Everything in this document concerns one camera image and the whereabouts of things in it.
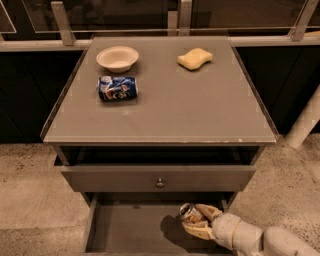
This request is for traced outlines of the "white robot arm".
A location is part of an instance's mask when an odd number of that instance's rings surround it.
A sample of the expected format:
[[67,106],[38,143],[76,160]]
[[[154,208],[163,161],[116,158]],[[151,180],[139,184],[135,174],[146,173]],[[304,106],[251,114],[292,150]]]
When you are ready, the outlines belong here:
[[240,256],[319,256],[320,185],[302,151],[319,121],[319,44],[288,36],[231,36],[277,130],[257,173],[228,212],[199,204],[187,231]]

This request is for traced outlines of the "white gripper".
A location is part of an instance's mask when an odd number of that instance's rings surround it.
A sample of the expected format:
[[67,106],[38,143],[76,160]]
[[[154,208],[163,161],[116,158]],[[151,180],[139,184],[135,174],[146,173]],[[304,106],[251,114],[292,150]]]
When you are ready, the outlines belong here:
[[184,230],[197,238],[203,240],[213,239],[218,245],[233,249],[233,234],[241,222],[241,218],[231,213],[222,214],[221,210],[211,205],[196,204],[196,208],[210,222],[214,221],[211,226],[208,221],[183,222]]

